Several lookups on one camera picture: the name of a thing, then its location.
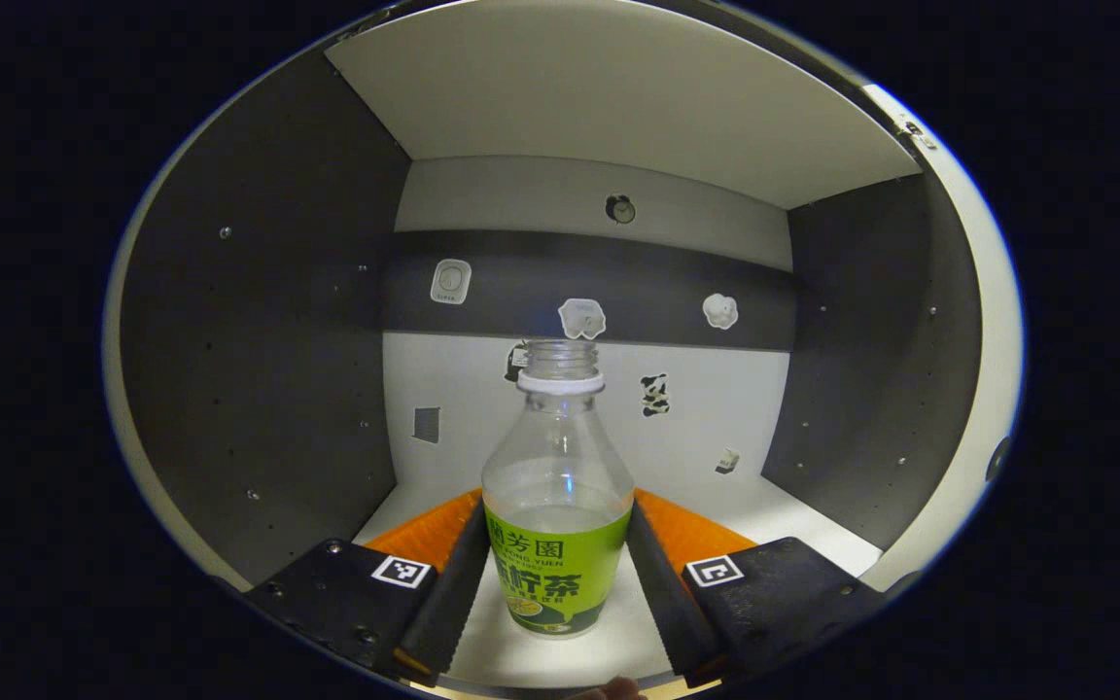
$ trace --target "bottle neck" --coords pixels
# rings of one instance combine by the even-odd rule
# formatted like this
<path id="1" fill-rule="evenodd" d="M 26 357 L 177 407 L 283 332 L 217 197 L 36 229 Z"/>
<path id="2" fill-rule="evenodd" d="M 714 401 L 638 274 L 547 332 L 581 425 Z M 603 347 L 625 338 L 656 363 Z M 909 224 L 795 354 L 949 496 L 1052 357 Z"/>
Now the bottle neck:
<path id="1" fill-rule="evenodd" d="M 554 413 L 557 417 L 569 417 L 573 413 L 586 413 L 595 409 L 595 394 L 553 395 L 541 391 L 525 393 L 525 409 L 539 413 Z"/>

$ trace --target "cow print sticker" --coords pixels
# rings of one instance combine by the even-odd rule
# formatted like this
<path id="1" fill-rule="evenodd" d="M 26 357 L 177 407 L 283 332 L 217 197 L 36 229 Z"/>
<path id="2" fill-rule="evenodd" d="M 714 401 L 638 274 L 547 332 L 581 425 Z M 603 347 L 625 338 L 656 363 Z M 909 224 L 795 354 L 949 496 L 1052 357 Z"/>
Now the cow print sticker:
<path id="1" fill-rule="evenodd" d="M 642 416 L 657 417 L 668 412 L 668 375 L 642 377 Z"/>

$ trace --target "plastic bottle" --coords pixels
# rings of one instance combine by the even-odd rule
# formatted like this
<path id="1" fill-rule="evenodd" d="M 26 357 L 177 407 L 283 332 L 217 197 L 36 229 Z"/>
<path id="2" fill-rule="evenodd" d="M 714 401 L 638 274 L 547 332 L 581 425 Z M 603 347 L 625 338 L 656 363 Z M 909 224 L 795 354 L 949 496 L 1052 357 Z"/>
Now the plastic bottle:
<path id="1" fill-rule="evenodd" d="M 536 340 L 516 379 L 525 408 L 483 467 L 483 500 L 512 619 L 551 638 L 599 619 L 634 505 L 634 479 L 595 413 L 594 343 Z"/>

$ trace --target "green bottle label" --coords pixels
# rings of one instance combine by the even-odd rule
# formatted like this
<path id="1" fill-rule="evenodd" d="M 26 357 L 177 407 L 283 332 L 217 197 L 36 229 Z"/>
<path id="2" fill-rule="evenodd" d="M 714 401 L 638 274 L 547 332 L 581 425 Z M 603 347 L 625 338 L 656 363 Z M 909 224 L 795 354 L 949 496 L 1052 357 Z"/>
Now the green bottle label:
<path id="1" fill-rule="evenodd" d="M 541 634 L 573 634 L 595 624 L 616 577 L 631 511 L 586 532 L 535 532 L 486 508 L 495 571 L 516 624 Z"/>

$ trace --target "bottle opening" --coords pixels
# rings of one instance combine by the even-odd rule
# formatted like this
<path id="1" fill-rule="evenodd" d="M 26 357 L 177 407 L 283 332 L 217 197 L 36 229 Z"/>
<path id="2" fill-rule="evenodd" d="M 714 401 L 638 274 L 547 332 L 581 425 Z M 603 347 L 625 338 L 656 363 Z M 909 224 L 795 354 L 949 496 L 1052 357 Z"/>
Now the bottle opening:
<path id="1" fill-rule="evenodd" d="M 599 375 L 599 351 L 588 340 L 532 340 L 525 345 L 525 373 L 534 379 L 577 381 Z"/>

